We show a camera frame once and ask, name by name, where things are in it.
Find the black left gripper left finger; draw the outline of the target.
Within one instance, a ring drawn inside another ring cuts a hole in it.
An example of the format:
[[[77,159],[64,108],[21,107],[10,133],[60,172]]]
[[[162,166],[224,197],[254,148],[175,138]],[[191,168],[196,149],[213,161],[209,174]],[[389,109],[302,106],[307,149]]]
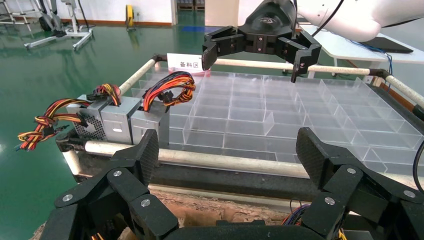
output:
[[[148,129],[137,145],[117,151],[100,173],[56,199],[54,238],[93,239],[117,214],[143,240],[163,240],[177,230],[177,217],[148,189],[158,158],[157,132]]]

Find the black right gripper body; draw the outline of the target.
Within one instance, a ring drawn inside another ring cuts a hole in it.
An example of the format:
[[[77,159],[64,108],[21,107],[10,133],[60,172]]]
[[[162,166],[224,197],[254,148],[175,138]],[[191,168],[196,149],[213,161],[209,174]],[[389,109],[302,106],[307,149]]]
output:
[[[295,28],[297,9],[291,0],[264,0],[237,28],[244,36],[243,50],[248,53],[283,55],[284,42]]]

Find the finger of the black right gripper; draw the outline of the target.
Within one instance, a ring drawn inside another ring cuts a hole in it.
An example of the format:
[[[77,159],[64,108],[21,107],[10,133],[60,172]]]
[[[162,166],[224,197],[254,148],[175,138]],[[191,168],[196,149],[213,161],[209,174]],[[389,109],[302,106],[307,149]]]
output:
[[[243,52],[246,37],[234,26],[222,27],[204,36],[201,64],[204,71],[209,70],[218,57]]]
[[[308,72],[308,68],[318,62],[322,45],[308,32],[301,31],[294,38],[277,39],[277,56],[293,65],[290,81]]]

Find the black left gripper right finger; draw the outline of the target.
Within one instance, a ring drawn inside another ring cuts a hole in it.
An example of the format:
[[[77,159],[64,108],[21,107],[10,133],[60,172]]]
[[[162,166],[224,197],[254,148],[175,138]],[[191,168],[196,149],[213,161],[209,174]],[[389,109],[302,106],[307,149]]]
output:
[[[367,168],[347,148],[322,142],[309,127],[298,130],[296,153],[320,190],[302,226],[326,240],[339,230],[366,231],[373,240],[421,240],[424,195]]]

